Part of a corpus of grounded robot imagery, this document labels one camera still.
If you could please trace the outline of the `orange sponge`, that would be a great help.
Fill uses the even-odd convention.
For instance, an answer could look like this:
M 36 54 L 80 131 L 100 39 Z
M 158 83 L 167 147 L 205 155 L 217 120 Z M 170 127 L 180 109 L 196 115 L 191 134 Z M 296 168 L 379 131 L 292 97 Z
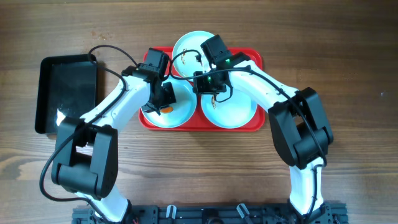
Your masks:
M 166 107 L 166 108 L 160 109 L 160 112 L 161 112 L 162 114 L 169 114 L 169 113 L 171 113 L 173 110 L 174 110 L 174 109 L 173 109 L 171 106 L 168 106 L 168 107 Z

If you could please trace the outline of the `light blue plate top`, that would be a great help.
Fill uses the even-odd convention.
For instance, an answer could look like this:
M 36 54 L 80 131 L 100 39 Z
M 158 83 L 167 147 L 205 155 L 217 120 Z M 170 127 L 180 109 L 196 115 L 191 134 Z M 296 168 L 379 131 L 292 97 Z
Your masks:
M 208 60 L 200 45 L 213 36 L 214 34 L 210 32 L 198 30 L 189 32 L 179 38 L 174 45 L 172 58 L 186 50 L 197 50 L 201 54 L 201 62 L 197 62 L 196 56 L 198 54 L 196 52 L 186 52 L 174 60 L 173 66 L 181 77 L 192 77 L 196 71 L 203 73 L 210 71 Z

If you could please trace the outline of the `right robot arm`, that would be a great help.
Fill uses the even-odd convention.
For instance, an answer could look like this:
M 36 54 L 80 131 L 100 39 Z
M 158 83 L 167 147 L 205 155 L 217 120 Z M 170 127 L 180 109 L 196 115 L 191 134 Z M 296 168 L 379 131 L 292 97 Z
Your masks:
M 259 68 L 246 54 L 232 54 L 219 35 L 201 44 L 209 64 L 194 74 L 199 94 L 222 91 L 228 85 L 255 101 L 269 117 L 274 147 L 289 166 L 289 203 L 303 221 L 323 204 L 320 172 L 326 167 L 333 133 L 318 93 L 287 86 Z

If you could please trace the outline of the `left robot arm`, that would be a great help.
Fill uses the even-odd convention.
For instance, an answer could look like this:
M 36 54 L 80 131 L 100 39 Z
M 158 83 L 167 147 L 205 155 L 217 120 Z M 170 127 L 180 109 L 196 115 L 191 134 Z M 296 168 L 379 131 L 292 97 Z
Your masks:
M 54 153 L 42 173 L 74 193 L 73 201 L 87 202 L 93 216 L 105 223 L 137 223 L 131 203 L 115 185 L 118 176 L 118 136 L 136 111 L 157 114 L 175 103 L 171 84 L 165 84 L 169 56 L 150 48 L 142 63 L 119 74 L 118 86 L 80 118 L 65 117 L 57 131 Z

